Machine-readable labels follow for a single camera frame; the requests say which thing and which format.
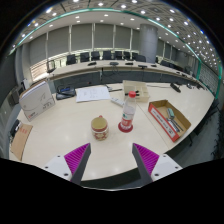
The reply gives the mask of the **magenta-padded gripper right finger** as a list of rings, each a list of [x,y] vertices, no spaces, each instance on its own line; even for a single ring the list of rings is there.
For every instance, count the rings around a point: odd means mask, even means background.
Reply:
[[[182,169],[167,154],[158,155],[137,143],[132,146],[132,154],[143,184],[152,183]]]

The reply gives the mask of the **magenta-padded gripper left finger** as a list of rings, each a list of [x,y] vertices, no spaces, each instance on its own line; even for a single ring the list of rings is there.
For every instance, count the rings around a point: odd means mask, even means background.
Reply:
[[[43,169],[58,177],[79,185],[91,154],[91,144],[87,143],[66,155],[57,155]]]

